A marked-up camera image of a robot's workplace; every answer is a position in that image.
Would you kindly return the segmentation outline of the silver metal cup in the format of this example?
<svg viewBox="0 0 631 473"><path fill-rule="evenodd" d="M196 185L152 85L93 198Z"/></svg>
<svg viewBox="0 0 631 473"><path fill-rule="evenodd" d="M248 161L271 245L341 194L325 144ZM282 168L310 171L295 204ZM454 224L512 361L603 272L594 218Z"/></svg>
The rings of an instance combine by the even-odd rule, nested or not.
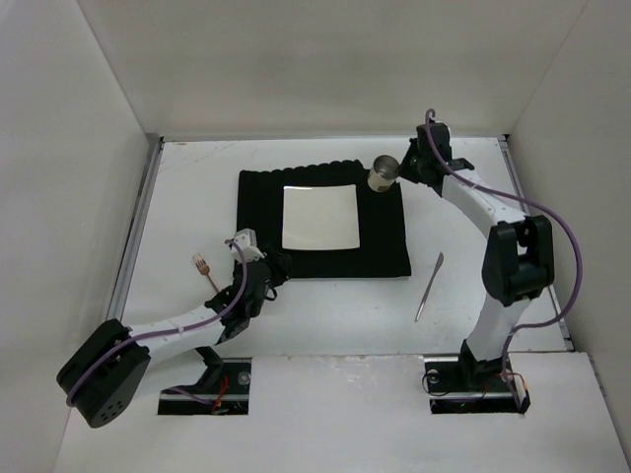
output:
<svg viewBox="0 0 631 473"><path fill-rule="evenodd" d="M375 192L386 192L396 182L399 162L390 155L380 155L372 163L367 183Z"/></svg>

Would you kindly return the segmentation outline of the white square plate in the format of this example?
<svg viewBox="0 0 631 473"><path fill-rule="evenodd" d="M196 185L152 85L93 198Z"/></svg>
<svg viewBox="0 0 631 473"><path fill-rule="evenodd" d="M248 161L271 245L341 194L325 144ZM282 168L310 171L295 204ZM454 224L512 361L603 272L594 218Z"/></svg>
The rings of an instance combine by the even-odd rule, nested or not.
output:
<svg viewBox="0 0 631 473"><path fill-rule="evenodd" d="M354 184L283 188L282 247L333 251L361 246Z"/></svg>

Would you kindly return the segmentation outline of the black cloth placemat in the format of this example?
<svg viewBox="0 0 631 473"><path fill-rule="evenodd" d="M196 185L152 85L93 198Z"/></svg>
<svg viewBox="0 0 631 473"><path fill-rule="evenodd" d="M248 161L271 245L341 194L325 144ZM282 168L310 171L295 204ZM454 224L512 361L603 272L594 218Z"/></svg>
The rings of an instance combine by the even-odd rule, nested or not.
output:
<svg viewBox="0 0 631 473"><path fill-rule="evenodd" d="M237 228L252 229L263 250L291 257L293 279L398 278L411 275L402 192L398 183L383 193L370 189L359 161L334 161L272 171L239 173ZM354 185L360 246L330 251L281 247L283 188Z"/></svg>

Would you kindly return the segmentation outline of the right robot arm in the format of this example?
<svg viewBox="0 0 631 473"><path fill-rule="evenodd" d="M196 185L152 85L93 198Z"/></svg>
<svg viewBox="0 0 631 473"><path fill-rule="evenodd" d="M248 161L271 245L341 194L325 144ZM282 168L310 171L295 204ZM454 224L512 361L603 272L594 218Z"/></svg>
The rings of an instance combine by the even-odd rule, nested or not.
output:
<svg viewBox="0 0 631 473"><path fill-rule="evenodd" d="M448 126L417 127L398 175L422 183L456 206L486 237L481 277L486 291L472 332L462 342L458 374L469 386L500 372L504 346L530 302L554 279L552 226L506 203L473 164L455 159Z"/></svg>

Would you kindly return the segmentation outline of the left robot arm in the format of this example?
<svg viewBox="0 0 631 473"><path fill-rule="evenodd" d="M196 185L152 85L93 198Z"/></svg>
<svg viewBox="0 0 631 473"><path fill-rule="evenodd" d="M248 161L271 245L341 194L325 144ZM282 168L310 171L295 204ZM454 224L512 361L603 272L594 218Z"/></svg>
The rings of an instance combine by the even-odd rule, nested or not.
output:
<svg viewBox="0 0 631 473"><path fill-rule="evenodd" d="M101 428L129 406L150 367L189 351L206 366L191 387L224 386L223 361L213 348L243 333L291 277L292 257L267 248L260 259L238 263L232 284L188 313L146 325L103 322L56 376L66 404L89 427Z"/></svg>

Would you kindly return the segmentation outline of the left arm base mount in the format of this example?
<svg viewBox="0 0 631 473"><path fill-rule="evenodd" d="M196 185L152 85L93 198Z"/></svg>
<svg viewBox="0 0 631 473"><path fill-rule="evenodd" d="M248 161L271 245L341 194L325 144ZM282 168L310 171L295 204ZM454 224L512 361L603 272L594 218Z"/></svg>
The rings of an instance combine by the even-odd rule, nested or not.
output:
<svg viewBox="0 0 631 473"><path fill-rule="evenodd" d="M163 390L159 416L245 416L249 408L250 358L221 358L211 347L188 352L197 362L193 381Z"/></svg>

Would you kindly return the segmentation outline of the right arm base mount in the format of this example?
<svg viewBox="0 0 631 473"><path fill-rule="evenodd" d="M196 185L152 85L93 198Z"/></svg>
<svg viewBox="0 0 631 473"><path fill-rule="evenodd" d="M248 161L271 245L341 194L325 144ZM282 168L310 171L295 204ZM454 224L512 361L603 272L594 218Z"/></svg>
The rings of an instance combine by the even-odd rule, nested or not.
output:
<svg viewBox="0 0 631 473"><path fill-rule="evenodd" d="M501 362L468 366L458 356L427 357L421 382L432 414L520 414L531 405L520 373Z"/></svg>

